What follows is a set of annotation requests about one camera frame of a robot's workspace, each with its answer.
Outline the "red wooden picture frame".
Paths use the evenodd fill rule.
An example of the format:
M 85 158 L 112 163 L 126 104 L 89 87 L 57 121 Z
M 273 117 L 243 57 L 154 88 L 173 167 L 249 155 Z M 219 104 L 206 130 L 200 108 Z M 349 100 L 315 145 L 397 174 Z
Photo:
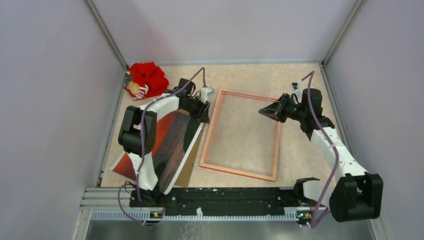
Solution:
M 205 137 L 199 165 L 233 175 L 275 182 L 281 126 L 259 114 L 277 97 L 221 89 Z

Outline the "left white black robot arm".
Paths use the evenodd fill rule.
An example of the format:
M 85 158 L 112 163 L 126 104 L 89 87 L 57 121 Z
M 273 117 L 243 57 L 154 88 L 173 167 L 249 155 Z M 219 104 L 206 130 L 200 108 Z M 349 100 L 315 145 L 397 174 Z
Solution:
M 152 151 L 156 143 L 157 123 L 168 114 L 184 110 L 199 123 L 209 123 L 208 98 L 215 90 L 203 86 L 198 93 L 192 93 L 195 84 L 185 78 L 179 85 L 166 90 L 159 97 L 141 106 L 126 108 L 118 134 L 118 143 L 129 155 L 134 173 L 137 198 L 149 207 L 160 202 L 160 193 L 155 190 L 158 177 L 154 170 Z

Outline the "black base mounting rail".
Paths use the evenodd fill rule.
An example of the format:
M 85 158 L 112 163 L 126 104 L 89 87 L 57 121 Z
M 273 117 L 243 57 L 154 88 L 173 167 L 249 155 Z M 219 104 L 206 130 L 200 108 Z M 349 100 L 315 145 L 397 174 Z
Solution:
M 290 207 L 311 209 L 312 201 L 291 187 L 189 187 L 172 188 L 168 194 L 134 190 L 129 206 L 160 208 L 166 216 L 193 216 L 201 209 L 206 217 L 282 216 Z

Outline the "sunset landscape photo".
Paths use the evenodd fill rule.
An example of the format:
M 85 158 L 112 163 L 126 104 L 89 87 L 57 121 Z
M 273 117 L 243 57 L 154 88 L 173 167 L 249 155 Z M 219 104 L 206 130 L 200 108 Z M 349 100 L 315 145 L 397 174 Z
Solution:
M 191 151 L 199 146 L 198 137 L 203 126 L 184 110 L 169 113 L 157 123 L 156 141 L 151 153 L 162 194 L 170 192 L 186 161 L 196 156 Z M 106 169 L 103 187 L 119 187 L 126 181 L 136 183 L 132 161 L 117 141 L 113 143 Z

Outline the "brown fibreboard backing board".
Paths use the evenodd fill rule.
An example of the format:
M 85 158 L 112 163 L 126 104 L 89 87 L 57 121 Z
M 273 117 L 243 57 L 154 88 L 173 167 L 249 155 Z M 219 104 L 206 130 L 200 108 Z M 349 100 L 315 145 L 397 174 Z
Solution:
M 198 152 L 200 149 L 200 143 L 202 140 L 204 124 L 196 121 L 188 115 L 188 112 L 179 111 L 184 120 L 184 139 L 183 139 L 183 150 L 184 158 L 181 160 L 178 173 L 175 174 L 174 187 L 176 188 L 187 188 L 190 185 L 190 181 L 196 168 L 196 161 Z

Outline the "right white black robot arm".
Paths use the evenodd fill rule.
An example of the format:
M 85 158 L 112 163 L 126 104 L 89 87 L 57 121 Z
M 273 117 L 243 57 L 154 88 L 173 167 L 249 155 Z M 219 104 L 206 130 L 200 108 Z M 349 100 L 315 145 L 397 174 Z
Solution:
M 326 181 L 302 178 L 296 182 L 293 200 L 307 206 L 312 200 L 339 223 L 377 219 L 381 215 L 384 181 L 369 173 L 350 153 L 340 139 L 335 125 L 322 114 L 323 96 L 315 88 L 304 89 L 301 100 L 296 94 L 284 93 L 272 104 L 259 109 L 259 114 L 279 123 L 291 119 L 319 150 L 331 173 Z

